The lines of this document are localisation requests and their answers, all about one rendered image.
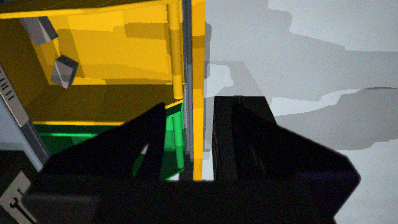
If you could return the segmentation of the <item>dark olive green case with orange latches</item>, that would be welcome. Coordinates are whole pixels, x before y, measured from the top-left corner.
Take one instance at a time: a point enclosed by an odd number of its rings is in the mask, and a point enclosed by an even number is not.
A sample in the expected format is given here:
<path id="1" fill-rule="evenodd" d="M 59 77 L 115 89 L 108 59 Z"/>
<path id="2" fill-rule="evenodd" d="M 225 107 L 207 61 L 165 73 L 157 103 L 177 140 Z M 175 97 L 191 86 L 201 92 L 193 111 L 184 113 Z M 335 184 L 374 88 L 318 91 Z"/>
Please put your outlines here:
<path id="1" fill-rule="evenodd" d="M 37 174 L 24 151 L 0 150 L 0 224 L 40 224 L 21 203 Z"/>

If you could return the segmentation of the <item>dark grey shelf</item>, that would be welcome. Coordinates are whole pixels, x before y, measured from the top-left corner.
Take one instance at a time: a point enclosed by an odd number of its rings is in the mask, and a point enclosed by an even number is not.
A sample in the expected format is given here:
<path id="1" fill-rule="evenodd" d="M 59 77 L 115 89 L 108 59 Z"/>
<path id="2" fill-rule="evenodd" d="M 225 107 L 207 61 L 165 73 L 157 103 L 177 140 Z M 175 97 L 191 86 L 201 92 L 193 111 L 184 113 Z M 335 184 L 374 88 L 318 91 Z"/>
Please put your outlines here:
<path id="1" fill-rule="evenodd" d="M 178 180 L 194 180 L 191 0 L 180 0 L 180 4 L 182 6 L 185 77 L 185 82 L 183 85 L 185 164 L 184 171 L 179 173 Z M 24 151 L 38 173 L 47 162 L 48 158 L 51 156 L 27 111 L 25 110 L 21 100 L 19 99 L 14 87 L 12 86 L 1 63 L 0 150 Z"/>

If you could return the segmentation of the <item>yellow vertical bar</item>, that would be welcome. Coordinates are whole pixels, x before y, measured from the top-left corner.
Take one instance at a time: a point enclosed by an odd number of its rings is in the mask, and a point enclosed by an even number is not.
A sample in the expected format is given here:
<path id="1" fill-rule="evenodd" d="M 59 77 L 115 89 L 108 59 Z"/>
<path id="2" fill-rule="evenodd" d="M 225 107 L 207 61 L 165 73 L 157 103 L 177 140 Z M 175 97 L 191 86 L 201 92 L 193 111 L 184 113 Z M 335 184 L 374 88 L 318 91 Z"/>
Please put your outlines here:
<path id="1" fill-rule="evenodd" d="M 202 180 L 205 0 L 191 0 L 194 180 Z"/>

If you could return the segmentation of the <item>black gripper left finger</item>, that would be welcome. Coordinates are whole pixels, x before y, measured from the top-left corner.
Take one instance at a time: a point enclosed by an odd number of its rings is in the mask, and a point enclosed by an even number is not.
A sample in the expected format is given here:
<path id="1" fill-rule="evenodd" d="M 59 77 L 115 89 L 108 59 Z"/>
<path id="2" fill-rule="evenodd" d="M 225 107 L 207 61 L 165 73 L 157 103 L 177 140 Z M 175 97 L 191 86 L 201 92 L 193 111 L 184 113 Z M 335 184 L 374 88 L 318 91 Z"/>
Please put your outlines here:
<path id="1" fill-rule="evenodd" d="M 159 180 L 166 124 L 165 103 L 159 103 L 128 122 L 51 155 L 37 176 L 63 174 Z M 144 159 L 133 178 L 134 163 L 146 146 Z"/>

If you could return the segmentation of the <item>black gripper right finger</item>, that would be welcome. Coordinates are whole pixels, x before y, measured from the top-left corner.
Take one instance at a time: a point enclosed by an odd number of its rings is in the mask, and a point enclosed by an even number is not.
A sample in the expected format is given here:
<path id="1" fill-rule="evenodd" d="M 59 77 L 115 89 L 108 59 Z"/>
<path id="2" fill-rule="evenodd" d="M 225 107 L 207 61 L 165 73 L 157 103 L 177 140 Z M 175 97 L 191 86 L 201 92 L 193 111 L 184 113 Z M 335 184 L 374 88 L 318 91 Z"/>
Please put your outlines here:
<path id="1" fill-rule="evenodd" d="M 238 180 L 300 180 L 307 185 L 320 218 L 334 218 L 361 181 L 346 155 L 272 123 L 237 102 L 232 106 L 231 127 Z M 264 178 L 250 145 L 263 162 Z"/>

